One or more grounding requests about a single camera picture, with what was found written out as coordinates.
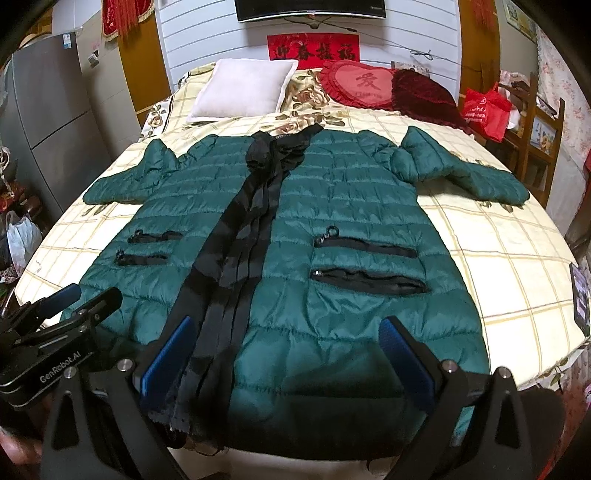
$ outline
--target wooden chair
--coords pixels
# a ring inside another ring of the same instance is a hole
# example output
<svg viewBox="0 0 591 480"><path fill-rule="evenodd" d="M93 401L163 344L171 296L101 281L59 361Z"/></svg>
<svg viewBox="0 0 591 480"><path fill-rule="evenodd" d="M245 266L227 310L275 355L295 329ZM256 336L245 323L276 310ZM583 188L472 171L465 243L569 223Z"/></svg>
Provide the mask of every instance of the wooden chair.
<svg viewBox="0 0 591 480"><path fill-rule="evenodd" d="M560 108L557 118L552 118L538 107L536 103L538 77L533 72L530 74L530 86L528 89L527 85L516 86L513 84L511 86L499 86L522 100L527 112L523 134L521 136L510 130L507 130L505 133L503 146L509 147L511 150L509 164L507 166L516 178L528 187L532 195L538 200L542 207L545 208L548 203L548 197L550 196L550 189L552 187L552 180L556 169L556 161L558 159L558 151L560 150L560 141L562 139L562 130L564 127L564 100L562 98L560 99ZM536 117L556 132L554 134L554 142L550 154L547 154L530 143ZM526 183L525 178L528 174L528 167L530 166L535 167L536 172L533 182Z"/></svg>

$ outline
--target dark red cushion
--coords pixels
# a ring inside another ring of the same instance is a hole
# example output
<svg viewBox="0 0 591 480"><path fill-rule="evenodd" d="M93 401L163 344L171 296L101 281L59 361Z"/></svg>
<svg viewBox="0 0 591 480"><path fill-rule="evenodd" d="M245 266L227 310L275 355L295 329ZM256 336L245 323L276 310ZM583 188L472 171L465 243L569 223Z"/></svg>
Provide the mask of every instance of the dark red cushion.
<svg viewBox="0 0 591 480"><path fill-rule="evenodd" d="M397 70L392 78L392 108L403 115L470 132L452 94L413 70Z"/></svg>

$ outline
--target cable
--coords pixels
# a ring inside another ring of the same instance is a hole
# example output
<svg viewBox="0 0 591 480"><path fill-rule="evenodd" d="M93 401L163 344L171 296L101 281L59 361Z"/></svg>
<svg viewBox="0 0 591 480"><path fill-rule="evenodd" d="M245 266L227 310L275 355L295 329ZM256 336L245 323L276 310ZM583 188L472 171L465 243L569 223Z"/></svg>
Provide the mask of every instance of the cable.
<svg viewBox="0 0 591 480"><path fill-rule="evenodd" d="M474 68L472 68L472 67L470 67L468 65L464 65L463 63L458 63L458 62L456 62L454 60L450 60L450 59L448 59L446 57L441 57L439 55L435 55L435 54L431 53L431 50L430 49L427 52L424 52L424 51L421 51L421 50L415 50L414 48L405 47L404 45L401 45L400 43L393 42L392 40L388 40L387 38L382 38L382 37L378 37L376 35L372 35L370 33L361 32L361 31L356 30L354 28L343 27L341 25L336 25L334 23L325 23L324 22L324 24L325 25L329 25L331 27L342 28L343 30L348 30L348 31L353 32L353 33L359 33L359 34L365 35L367 37L376 38L377 40L381 40L383 42L389 43L389 46L391 46L391 47L402 48L404 50L408 50L412 55L423 56L427 60L430 60L430 61L432 61L434 59L437 59L437 60L445 60L445 61L454 63L455 65L458 65L460 67L464 67L464 68L467 68L469 70L473 70L474 72L478 72L478 73L482 72L482 70L476 70L476 69L474 69Z"/></svg>
<svg viewBox="0 0 591 480"><path fill-rule="evenodd" d="M394 48L402 48L403 50L408 50L410 52L411 55L416 55L416 56L421 56L421 57L425 57L427 60L429 61L433 61L434 59L437 60L445 60L448 61L450 63L453 63L455 65L458 65L460 67L466 68L468 70L472 70L473 72L476 73L482 73L482 70L480 69L475 69L473 67L470 67L468 65L464 65L463 63L458 63L454 60L450 60L446 57L441 57L439 55L435 55L434 53L431 53L431 50L429 49L429 51L421 51L421 50L416 50L414 48L409 48L406 47L404 45L401 45L400 43L396 43L393 42L392 40L388 40L387 38L382 38L382 37L378 37L377 35L372 35L370 33L366 33L366 32L361 32L359 30L356 30L355 28L350 28L350 27L343 27L342 25L337 25L334 23L328 23L327 21L330 20L332 17L327 17L324 20L317 20L315 18L311 18L312 21L316 22L315 24L309 23L309 22L299 22L296 20L290 20L289 18L285 17L284 20L290 22L290 23L297 23L297 24L301 24L301 25L307 25L308 27L310 27L312 30L316 30L318 29L319 26L321 25L328 25L330 27L335 27L335 28L341 28L343 30L347 30L349 32L353 32L353 33L358 33L361 35L365 35L366 37L371 37L371 38L376 38L377 40L381 40L383 42L386 42L386 44L388 44L388 46L390 47L394 47Z"/></svg>
<svg viewBox="0 0 591 480"><path fill-rule="evenodd" d="M298 22L297 20L290 20L287 17L284 17L284 20L288 21L289 23L298 23L300 25L308 25L312 30L317 30L319 26L325 24L326 21L330 20L332 17L326 17L324 20L317 20L315 18L307 17L310 20L317 22L315 24L308 23L308 22Z"/></svg>

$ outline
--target plastic bag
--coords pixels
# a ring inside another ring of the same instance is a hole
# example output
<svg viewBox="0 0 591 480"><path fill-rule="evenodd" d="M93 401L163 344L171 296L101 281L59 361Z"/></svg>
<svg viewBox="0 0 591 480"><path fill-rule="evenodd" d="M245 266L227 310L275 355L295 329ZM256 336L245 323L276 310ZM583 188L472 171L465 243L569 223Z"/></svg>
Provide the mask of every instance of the plastic bag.
<svg viewBox="0 0 591 480"><path fill-rule="evenodd" d="M6 231L12 264L20 277L33 253L41 245L41 231L27 215L19 219L15 212L8 212L6 215Z"/></svg>
<svg viewBox="0 0 591 480"><path fill-rule="evenodd" d="M496 83L486 93L468 88L462 117L475 132L500 143L505 137L512 104L498 92L498 86Z"/></svg>

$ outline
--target jacket sleeve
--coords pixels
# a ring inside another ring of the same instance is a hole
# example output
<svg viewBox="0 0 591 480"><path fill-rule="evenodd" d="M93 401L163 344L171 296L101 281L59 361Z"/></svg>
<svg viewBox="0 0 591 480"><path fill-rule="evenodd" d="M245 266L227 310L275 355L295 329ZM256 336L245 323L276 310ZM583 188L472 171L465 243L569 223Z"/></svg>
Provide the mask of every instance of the jacket sleeve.
<svg viewBox="0 0 591 480"><path fill-rule="evenodd" d="M408 128L400 147L414 160L414 168L393 166L402 176L410 174L406 181L445 177L478 200L508 205L523 205L530 197L529 191L511 172L462 161L417 127Z"/></svg>
<svg viewBox="0 0 591 480"><path fill-rule="evenodd" d="M209 135L179 158L157 138L148 144L139 164L110 177L98 179L82 199L88 205L111 202L144 203L171 173L183 168L187 161L204 156L216 138L215 135Z"/></svg>
<svg viewBox="0 0 591 480"><path fill-rule="evenodd" d="M400 147L369 131L359 133L359 144L367 155L407 183L445 177L478 200L508 205L523 205L530 197L511 172L460 160L417 127L408 127Z"/></svg>

